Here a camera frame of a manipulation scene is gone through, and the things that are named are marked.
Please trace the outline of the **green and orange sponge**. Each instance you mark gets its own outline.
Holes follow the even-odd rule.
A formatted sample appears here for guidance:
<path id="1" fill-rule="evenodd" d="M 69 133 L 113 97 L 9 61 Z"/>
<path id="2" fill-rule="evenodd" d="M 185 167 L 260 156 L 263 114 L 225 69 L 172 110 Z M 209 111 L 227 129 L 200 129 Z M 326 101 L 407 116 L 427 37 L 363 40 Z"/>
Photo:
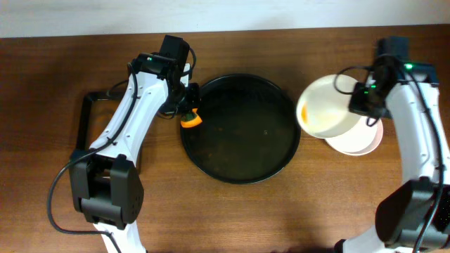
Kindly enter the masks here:
<path id="1" fill-rule="evenodd" d="M 188 111 L 187 113 L 181 116 L 180 123 L 182 128 L 185 129 L 193 128 L 203 122 L 203 120 L 197 114 L 197 111 L 198 111 L 197 108 L 193 108 L 192 110 Z"/>

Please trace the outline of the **white plate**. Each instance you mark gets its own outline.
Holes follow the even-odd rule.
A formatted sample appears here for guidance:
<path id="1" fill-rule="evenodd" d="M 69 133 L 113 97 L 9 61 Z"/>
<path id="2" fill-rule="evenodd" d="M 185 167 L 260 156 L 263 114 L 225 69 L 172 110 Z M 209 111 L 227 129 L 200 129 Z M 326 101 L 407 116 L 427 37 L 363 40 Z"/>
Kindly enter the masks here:
<path id="1" fill-rule="evenodd" d="M 351 96 L 336 91 L 353 89 L 356 80 L 347 75 L 330 74 L 312 82 L 301 94 L 296 107 L 300 127 L 316 138 L 332 138 L 349 131 L 361 119 L 349 111 Z"/>

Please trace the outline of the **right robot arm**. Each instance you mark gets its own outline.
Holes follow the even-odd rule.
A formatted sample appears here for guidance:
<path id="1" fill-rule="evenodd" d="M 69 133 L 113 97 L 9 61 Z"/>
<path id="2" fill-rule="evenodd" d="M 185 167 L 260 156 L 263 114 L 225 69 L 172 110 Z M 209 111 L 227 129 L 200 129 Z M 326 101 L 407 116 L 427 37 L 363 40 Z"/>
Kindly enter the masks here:
<path id="1" fill-rule="evenodd" d="M 365 233 L 338 241 L 334 250 L 431 252 L 449 248 L 449 146 L 439 113 L 435 67 L 409 58 L 406 37 L 378 40 L 368 75 L 355 84 L 348 110 L 371 127 L 392 119 L 403 185 L 377 207 Z"/>

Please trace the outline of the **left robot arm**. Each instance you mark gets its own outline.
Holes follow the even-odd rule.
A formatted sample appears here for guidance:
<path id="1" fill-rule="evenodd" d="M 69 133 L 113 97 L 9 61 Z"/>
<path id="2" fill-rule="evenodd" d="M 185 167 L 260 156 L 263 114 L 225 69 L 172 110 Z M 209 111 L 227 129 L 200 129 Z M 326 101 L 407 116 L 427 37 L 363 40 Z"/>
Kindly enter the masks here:
<path id="1" fill-rule="evenodd" d="M 128 64 L 127 90 L 102 134 L 88 150 L 72 154 L 68 171 L 76 211 L 94 225 L 108 252 L 145 252 L 137 226 L 144 189 L 138 158 L 153 118 L 181 115 L 181 126 L 201 124 L 199 86 L 190 81 L 193 49 L 165 36 L 157 53 Z"/>

